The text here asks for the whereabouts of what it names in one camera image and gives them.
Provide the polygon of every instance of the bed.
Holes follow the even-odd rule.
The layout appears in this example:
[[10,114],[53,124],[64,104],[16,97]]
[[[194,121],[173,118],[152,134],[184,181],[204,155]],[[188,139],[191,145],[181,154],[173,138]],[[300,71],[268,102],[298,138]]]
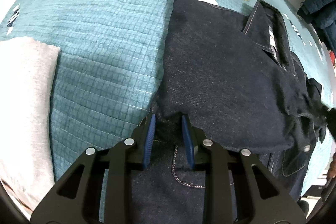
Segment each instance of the bed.
[[[249,14],[257,0],[215,0]],[[291,50],[333,106],[327,58],[314,30],[286,0],[265,0],[283,14]],[[49,133],[58,180],[87,148],[105,149],[131,135],[145,117],[163,75],[173,0],[17,0],[0,24],[0,39],[33,37],[61,48],[51,94]],[[20,13],[9,27],[13,10]],[[330,157],[332,137],[318,142],[304,193]]]

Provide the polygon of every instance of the quilted blanket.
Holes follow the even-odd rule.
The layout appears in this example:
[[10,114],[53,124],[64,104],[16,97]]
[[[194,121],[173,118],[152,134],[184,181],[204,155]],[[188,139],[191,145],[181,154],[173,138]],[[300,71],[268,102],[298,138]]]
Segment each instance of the quilted blanket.
[[[216,1],[246,15],[256,2]],[[317,36],[285,0],[265,1],[283,13],[291,50],[308,77],[323,85],[323,102],[331,106],[326,57]],[[0,24],[0,38],[29,36],[61,48],[49,129],[58,179],[88,146],[115,145],[147,114],[163,75],[173,0],[17,0],[13,8],[18,4],[11,32],[12,10]],[[330,147],[327,134],[314,151],[303,191],[327,165]]]

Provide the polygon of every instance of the teal bedspread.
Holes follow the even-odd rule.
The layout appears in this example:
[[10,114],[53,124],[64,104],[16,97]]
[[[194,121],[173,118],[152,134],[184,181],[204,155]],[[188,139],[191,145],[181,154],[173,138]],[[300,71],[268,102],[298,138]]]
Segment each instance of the teal bedspread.
[[[256,2],[216,1],[246,15]],[[265,1],[289,18],[284,20],[291,49],[308,77],[323,84],[323,102],[331,105],[326,57],[317,37],[285,0]],[[17,0],[13,7],[19,3],[12,32],[6,35],[10,10],[0,24],[0,38],[29,36],[61,48],[50,111],[58,179],[85,148],[115,145],[130,136],[146,115],[163,75],[164,40],[173,0]],[[303,191],[327,165],[330,147],[328,134],[314,151]]]

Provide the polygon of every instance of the bed sheet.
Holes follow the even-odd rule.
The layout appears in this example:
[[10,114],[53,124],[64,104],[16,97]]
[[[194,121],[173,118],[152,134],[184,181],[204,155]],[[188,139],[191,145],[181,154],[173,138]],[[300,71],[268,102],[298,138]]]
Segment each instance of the bed sheet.
[[[322,100],[332,106],[326,56],[317,36],[285,0],[265,1],[283,13],[291,50],[308,77],[323,85]],[[256,0],[216,2],[247,15]],[[49,128],[59,179],[87,147],[115,145],[147,114],[163,75],[173,0],[17,0],[13,8],[18,4],[11,33],[12,10],[0,24],[0,38],[29,36],[61,48]],[[310,160],[303,192],[327,165],[330,150],[327,134]]]

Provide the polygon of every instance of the silver screw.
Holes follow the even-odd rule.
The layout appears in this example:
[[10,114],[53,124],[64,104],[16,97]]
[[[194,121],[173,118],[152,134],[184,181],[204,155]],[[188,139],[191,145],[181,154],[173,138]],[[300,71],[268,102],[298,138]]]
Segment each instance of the silver screw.
[[310,150],[310,145],[306,145],[305,147],[304,147],[304,149],[303,149],[305,152],[309,152],[309,150]]
[[135,140],[133,140],[132,138],[128,138],[124,141],[125,145],[132,145],[135,143]]
[[205,139],[205,140],[203,140],[203,144],[205,146],[211,146],[211,145],[213,145],[213,142],[211,140]]
[[88,149],[85,150],[85,153],[87,155],[93,155],[96,152],[96,150],[93,147],[89,147]]
[[248,149],[246,149],[246,148],[244,148],[244,149],[241,150],[241,154],[242,154],[243,156],[248,157],[249,155],[251,155],[251,151],[248,150]]

